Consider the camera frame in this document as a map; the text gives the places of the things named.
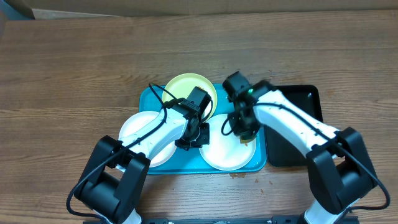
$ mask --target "cardboard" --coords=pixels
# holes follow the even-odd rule
[[[32,9],[114,16],[398,9],[396,0],[7,0]]]
[[[65,12],[46,9],[32,9],[36,20],[40,19],[71,19],[71,18],[96,18],[96,17],[117,17],[112,15],[91,14],[82,12]]]

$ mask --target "yellow plate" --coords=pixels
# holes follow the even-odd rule
[[[203,115],[204,117],[210,112],[209,118],[211,118],[217,107],[217,92],[213,84],[211,84],[207,78],[195,73],[181,74],[169,81],[165,89],[171,92],[171,94],[173,94],[176,98],[186,98],[196,86],[205,90],[213,100],[213,109],[210,111],[211,105],[209,104],[206,107]],[[169,101],[171,99],[172,97],[169,94],[163,92],[163,102]]]

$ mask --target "blue tray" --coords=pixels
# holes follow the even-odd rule
[[[227,94],[221,84],[214,84],[217,92],[217,107],[213,116],[234,111],[233,104],[228,102]],[[162,90],[154,88],[159,96]],[[153,92],[146,88],[139,99],[139,111],[160,111],[160,102]],[[261,170],[267,162],[266,140],[264,130],[260,129],[256,138],[256,151],[246,166],[234,171],[222,171],[213,168],[200,155],[199,149],[185,151],[177,148],[173,156],[164,164],[149,169],[148,174],[217,174],[230,172],[255,172]]]

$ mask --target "brown stain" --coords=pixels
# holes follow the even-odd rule
[[[238,174],[229,174],[232,179],[237,177],[237,178],[244,178],[246,176],[246,173],[238,173]]]
[[[330,89],[330,90],[327,90],[326,91],[326,95],[328,96],[328,97],[332,97],[334,94],[335,94],[335,89]]]

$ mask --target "white plate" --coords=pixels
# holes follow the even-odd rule
[[[136,131],[143,128],[145,125],[149,124],[153,121],[159,112],[155,111],[143,111],[137,114],[132,115],[122,126],[119,132],[119,140],[123,137],[129,136],[130,134],[135,133]],[[175,152],[174,142],[171,142],[166,147],[164,147],[161,152],[154,157],[150,162],[149,167],[156,167],[165,163],[168,159],[172,157]]]
[[[227,114],[219,114],[207,121],[210,125],[210,143],[202,146],[200,154],[212,167],[231,171],[244,167],[251,160],[256,151],[256,139],[245,144],[233,133],[224,136],[221,126],[226,118]],[[224,133],[230,130],[231,126],[227,123]]]

